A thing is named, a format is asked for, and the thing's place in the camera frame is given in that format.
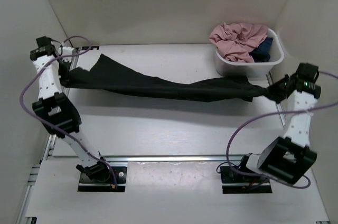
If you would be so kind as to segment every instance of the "white tabletop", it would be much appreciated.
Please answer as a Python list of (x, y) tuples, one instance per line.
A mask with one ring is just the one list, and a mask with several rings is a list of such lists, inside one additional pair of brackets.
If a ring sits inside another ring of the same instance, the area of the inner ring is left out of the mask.
[(26, 212), (36, 224), (309, 224), (327, 221), (314, 177), (296, 190), (222, 194), (218, 163), (129, 162), (125, 193), (77, 192), (76, 158), (43, 161)]
[[(77, 66), (89, 70), (104, 54), (149, 76), (179, 83), (220, 77), (209, 44), (100, 46), (79, 57)], [(250, 79), (268, 86), (266, 77)], [(81, 130), (102, 155), (219, 155), (234, 130), (249, 118), (276, 111), (265, 97), (211, 103), (124, 96), (104, 90), (71, 89)], [(261, 153), (282, 130), (278, 116), (261, 119), (245, 128), (233, 143), (232, 154)], [(57, 139), (53, 156), (74, 156)]]

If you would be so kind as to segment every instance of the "pink towel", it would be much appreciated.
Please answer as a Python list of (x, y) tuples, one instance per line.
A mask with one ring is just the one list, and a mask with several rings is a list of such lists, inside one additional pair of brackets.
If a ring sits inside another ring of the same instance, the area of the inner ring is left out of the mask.
[(254, 62), (249, 52), (257, 48), (267, 37), (268, 27), (262, 24), (223, 22), (215, 27), (209, 40), (218, 53), (232, 62)]

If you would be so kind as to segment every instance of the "laundry basket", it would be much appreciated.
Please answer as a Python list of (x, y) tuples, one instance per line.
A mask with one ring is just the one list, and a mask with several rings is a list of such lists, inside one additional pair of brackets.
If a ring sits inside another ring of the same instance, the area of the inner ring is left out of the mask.
[(219, 55), (217, 49), (214, 53), (214, 62), (216, 71), (222, 76), (247, 76), (262, 77), (265, 76), (275, 65), (281, 63), (284, 59), (284, 53), (281, 49), (278, 36), (275, 31), (268, 29), (268, 37), (274, 38), (270, 49), (270, 61), (263, 63), (237, 63), (228, 61)]

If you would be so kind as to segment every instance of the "white wall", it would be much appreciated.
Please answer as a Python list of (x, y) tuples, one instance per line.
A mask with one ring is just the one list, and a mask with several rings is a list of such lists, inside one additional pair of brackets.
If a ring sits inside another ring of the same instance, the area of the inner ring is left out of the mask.
[[(48, 0), (0, 0), (0, 223), (14, 223), (33, 164), (39, 163), (46, 133), (19, 106), (23, 87), (35, 75), (29, 59), (35, 38), (65, 34)], [(27, 93), (27, 104), (37, 99)]]
[[(289, 0), (276, 30), (286, 57), (274, 71), (275, 78), (294, 72), (300, 61), (338, 74), (338, 0)], [(318, 83), (322, 86), (320, 104), (338, 100), (338, 81), (321, 76)], [(318, 151), (313, 169), (333, 223), (338, 223), (337, 121), (337, 107), (319, 111), (310, 131), (312, 148)]]
[(98, 44), (208, 43), (226, 21), (272, 26), (286, 0), (49, 0), (67, 35)]

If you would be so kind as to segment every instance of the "stretched black fabric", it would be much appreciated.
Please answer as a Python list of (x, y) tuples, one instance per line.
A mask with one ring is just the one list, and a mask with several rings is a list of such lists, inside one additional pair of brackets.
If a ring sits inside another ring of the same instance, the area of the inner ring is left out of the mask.
[(68, 80), (61, 83), (68, 88), (104, 89), (130, 96), (203, 102), (232, 98), (252, 101), (253, 97), (268, 96), (266, 88), (250, 84), (246, 77), (174, 83), (143, 75), (103, 54), (90, 71), (75, 68), (69, 72)]

